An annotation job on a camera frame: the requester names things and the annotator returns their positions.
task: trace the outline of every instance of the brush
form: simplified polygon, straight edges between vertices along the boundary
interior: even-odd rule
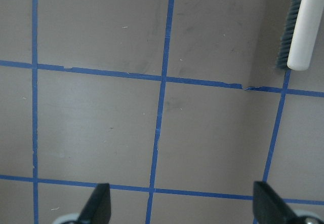
[[[292,0],[281,37],[276,67],[306,70],[309,68],[324,0]]]

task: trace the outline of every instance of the floor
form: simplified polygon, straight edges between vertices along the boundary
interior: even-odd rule
[[[0,0],[0,222],[109,182],[112,224],[256,223],[267,180],[324,217],[324,22],[274,68],[290,0]]]

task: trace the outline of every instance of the gray bristles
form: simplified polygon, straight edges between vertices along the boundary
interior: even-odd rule
[[[298,11],[302,0],[291,0],[290,9],[286,18],[285,31],[281,37],[280,51],[278,53],[276,67],[282,69],[288,69],[287,61],[290,51],[290,45],[292,43],[293,33],[296,25]]]

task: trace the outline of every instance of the black bristles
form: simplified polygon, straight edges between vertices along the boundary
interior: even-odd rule
[[[292,43],[296,20],[300,3],[302,0],[291,0],[290,9],[286,18],[285,30],[281,36],[280,50],[278,52],[276,67],[281,69],[288,69],[287,61]]]

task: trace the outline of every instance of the black object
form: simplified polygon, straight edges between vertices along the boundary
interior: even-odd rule
[[[62,224],[108,224],[110,216],[110,187],[108,183],[100,183],[93,190],[77,221]]]
[[[253,214],[259,224],[324,224],[313,216],[297,216],[266,182],[253,186]]]

